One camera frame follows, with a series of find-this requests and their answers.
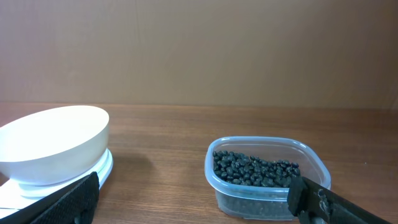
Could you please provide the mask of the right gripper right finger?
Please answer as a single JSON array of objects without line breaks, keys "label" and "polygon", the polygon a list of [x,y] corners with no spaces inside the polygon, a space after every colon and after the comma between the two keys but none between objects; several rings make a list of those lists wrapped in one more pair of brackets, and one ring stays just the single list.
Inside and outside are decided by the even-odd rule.
[{"label": "right gripper right finger", "polygon": [[390,224],[306,177],[292,179],[287,203],[300,223]]}]

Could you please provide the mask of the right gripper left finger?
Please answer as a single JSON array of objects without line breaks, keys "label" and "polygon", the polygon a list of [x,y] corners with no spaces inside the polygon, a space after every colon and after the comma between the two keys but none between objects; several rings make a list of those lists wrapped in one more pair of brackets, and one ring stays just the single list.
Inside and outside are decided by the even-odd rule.
[{"label": "right gripper left finger", "polygon": [[92,172],[66,187],[1,219],[1,224],[91,224],[100,182]]}]

